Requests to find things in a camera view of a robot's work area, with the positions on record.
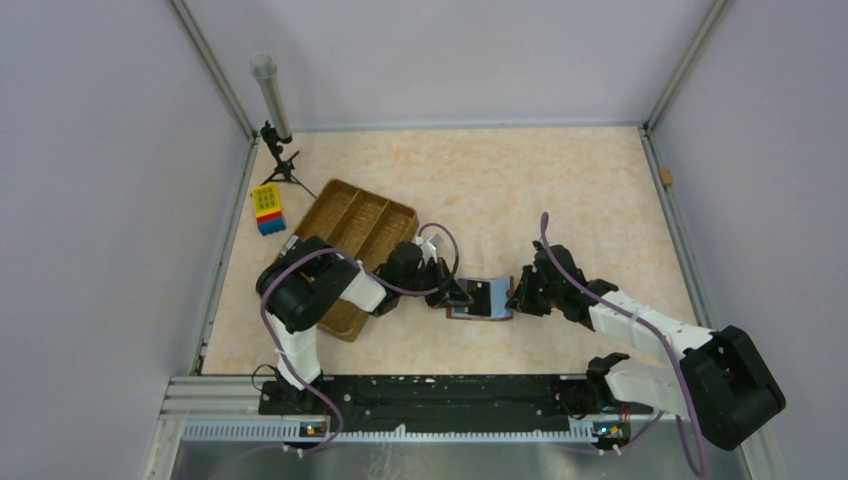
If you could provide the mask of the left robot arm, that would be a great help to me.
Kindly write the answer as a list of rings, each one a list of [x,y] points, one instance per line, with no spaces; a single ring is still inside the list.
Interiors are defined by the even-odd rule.
[[[331,307],[346,302],[379,317],[403,296],[421,296],[432,308],[469,307],[473,299],[437,252],[440,237],[398,243],[376,270],[319,236],[294,238],[256,282],[260,314],[279,355],[283,401],[297,413],[319,404],[322,374],[317,326]]]

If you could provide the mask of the colourful toy brick block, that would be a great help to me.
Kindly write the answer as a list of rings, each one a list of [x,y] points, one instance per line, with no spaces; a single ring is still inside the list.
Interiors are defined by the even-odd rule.
[[[287,228],[279,189],[275,183],[253,188],[251,199],[257,229],[262,236],[282,232]]]

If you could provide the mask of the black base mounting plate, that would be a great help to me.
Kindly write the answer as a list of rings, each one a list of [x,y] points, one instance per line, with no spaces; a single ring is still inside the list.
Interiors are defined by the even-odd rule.
[[[283,380],[261,386],[266,416],[328,416],[345,433],[523,433],[565,431],[589,416],[649,414],[638,403],[605,398],[583,376],[336,375],[301,391]]]

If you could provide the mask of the woven straw divided tray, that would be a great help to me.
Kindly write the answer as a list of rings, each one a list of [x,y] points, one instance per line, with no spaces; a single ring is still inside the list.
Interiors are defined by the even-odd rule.
[[[369,314],[339,297],[342,282],[353,278],[350,260],[360,260],[365,269],[374,272],[397,244],[413,238],[418,226],[412,207],[331,179],[294,230],[293,235],[301,239],[300,246],[275,258],[259,275],[256,292],[264,294],[286,268],[308,253],[341,250],[341,255],[322,255],[294,270],[274,290],[267,308],[279,320],[291,314],[298,327],[315,320],[324,332],[352,342]]]

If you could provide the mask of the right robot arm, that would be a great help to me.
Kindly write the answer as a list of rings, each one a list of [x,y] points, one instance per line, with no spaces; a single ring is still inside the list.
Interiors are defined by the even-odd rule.
[[[517,312],[559,310],[574,323],[628,343],[642,362],[614,352],[588,365],[586,397],[600,412],[637,403],[690,421],[712,445],[730,451],[787,406],[752,338],[728,326],[713,330],[642,304],[611,282],[588,280],[568,249],[541,241],[507,302]]]

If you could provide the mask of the stack of credit cards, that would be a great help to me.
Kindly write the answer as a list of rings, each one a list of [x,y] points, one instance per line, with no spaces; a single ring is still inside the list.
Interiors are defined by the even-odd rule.
[[[280,249],[278,253],[278,257],[286,256],[290,251],[297,249],[301,244],[301,239],[297,235],[292,235],[285,242],[283,247]]]

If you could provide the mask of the small tan wall block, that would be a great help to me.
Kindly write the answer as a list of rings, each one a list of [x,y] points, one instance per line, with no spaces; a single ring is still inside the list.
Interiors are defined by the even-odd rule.
[[[670,187],[674,182],[673,175],[668,168],[665,168],[665,167],[659,168],[658,169],[658,176],[659,176],[660,183],[661,183],[663,188]]]

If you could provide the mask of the grey tube on tripod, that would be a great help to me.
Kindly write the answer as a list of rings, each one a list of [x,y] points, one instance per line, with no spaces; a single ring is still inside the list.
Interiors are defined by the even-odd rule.
[[[255,52],[250,57],[250,70],[261,90],[270,117],[269,120],[265,121],[259,133],[275,161],[272,173],[262,184],[294,184],[305,190],[313,199],[316,199],[317,195],[294,175],[296,170],[294,160],[299,156],[300,151],[296,150],[286,159],[282,158],[285,146],[293,141],[293,133],[279,90],[275,62],[269,53]]]

